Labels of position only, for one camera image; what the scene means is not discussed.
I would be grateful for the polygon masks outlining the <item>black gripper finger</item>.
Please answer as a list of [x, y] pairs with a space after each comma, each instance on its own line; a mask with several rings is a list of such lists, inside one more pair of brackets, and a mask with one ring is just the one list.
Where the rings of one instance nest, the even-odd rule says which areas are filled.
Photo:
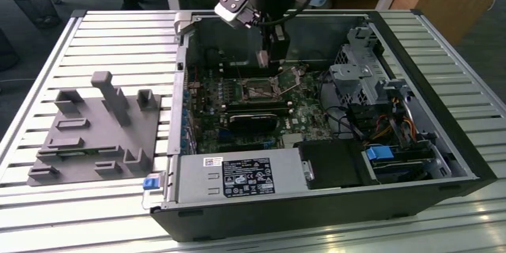
[[283, 24], [275, 25], [271, 38], [271, 61], [279, 62], [285, 59], [289, 47], [289, 36]]
[[265, 57], [271, 57], [271, 34], [272, 29], [269, 27], [260, 28], [260, 36], [261, 36], [261, 45], [260, 52], [264, 53]]

